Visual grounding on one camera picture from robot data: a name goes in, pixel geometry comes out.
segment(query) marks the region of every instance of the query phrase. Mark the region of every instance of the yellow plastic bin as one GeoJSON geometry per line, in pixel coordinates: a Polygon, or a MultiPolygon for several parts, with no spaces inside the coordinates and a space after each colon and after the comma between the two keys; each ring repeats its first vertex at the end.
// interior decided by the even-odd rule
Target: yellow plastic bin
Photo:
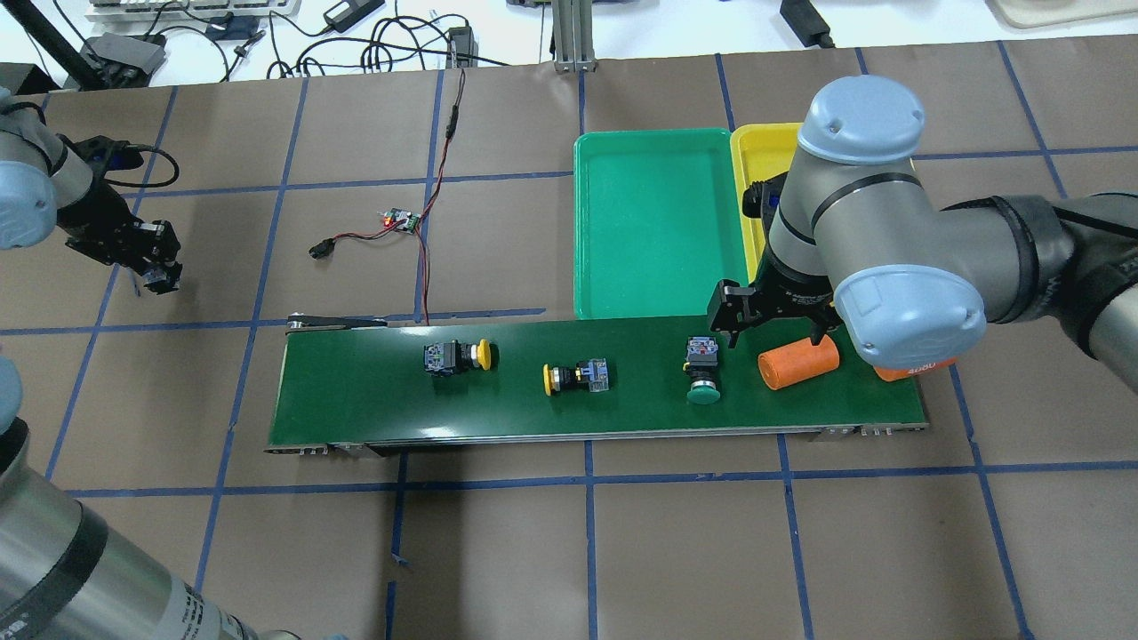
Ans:
{"type": "Polygon", "coordinates": [[[739,223],[743,228],[743,252],[747,273],[754,278],[766,238],[762,221],[743,215],[743,191],[752,182],[769,180],[790,169],[790,161],[798,147],[800,123],[745,124],[731,134],[731,163],[735,170],[735,204],[739,223]]]}

